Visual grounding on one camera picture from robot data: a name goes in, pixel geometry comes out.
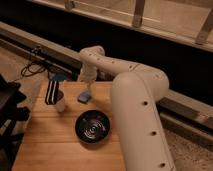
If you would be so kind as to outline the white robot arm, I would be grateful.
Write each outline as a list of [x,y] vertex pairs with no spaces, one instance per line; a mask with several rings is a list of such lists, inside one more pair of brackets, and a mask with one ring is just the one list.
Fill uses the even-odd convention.
[[114,76],[111,105],[126,171],[176,171],[156,103],[169,80],[160,69],[107,57],[101,46],[79,52],[81,77],[92,82],[102,70]]

